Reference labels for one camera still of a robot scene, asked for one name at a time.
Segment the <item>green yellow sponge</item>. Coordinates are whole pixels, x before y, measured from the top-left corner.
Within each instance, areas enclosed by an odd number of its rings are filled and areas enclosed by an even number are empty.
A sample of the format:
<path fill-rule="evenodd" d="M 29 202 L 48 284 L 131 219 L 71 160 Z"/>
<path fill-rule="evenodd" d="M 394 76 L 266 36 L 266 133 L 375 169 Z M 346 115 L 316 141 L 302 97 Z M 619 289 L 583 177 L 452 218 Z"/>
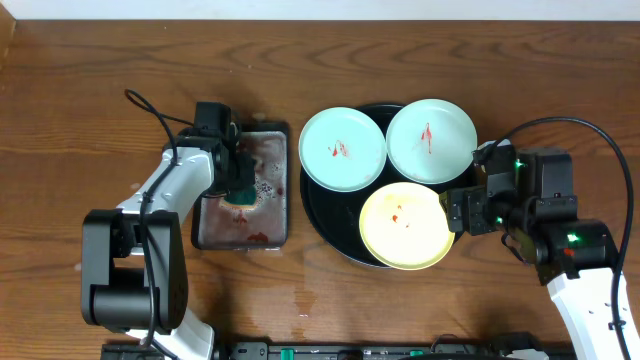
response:
<path fill-rule="evenodd" d="M 240 189 L 231 190 L 222 199 L 225 206 L 238 209 L 253 209 L 257 206 L 257 190 L 254 185 Z"/>

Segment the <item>yellow plate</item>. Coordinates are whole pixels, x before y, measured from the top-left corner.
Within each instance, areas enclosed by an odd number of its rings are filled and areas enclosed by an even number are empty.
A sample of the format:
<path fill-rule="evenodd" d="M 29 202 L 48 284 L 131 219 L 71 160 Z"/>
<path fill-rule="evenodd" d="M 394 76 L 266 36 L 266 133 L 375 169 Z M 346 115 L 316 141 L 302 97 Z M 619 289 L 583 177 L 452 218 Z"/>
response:
<path fill-rule="evenodd" d="M 439 195 L 410 182 L 392 183 L 374 191 L 360 211 L 359 232 L 374 258 L 407 271 L 435 265 L 455 239 Z"/>

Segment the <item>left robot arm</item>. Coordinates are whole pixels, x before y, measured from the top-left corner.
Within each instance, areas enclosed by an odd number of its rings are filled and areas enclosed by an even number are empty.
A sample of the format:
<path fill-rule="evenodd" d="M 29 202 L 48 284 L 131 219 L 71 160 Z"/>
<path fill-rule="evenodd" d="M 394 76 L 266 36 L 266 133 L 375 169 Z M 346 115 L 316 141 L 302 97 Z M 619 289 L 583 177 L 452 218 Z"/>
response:
<path fill-rule="evenodd" d="M 89 325 L 138 339 L 167 359 L 211 359 L 215 332 L 189 310 L 181 225 L 205 194 L 248 184 L 241 131 L 187 128 L 129 199 L 82 224 L 81 313 Z"/>

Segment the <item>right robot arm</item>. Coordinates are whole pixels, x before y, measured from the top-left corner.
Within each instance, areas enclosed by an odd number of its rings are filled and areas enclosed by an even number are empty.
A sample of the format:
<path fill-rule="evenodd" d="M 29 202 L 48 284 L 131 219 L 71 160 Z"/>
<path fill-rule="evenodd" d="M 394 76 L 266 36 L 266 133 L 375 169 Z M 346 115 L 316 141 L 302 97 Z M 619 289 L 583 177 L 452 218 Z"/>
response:
<path fill-rule="evenodd" d="M 483 184 L 441 194 L 449 229 L 502 232 L 503 244 L 535 267 L 578 358 L 637 356 L 626 282 L 614 276 L 620 253 L 602 221 L 578 217 L 569 153 L 503 145 L 482 169 Z"/>

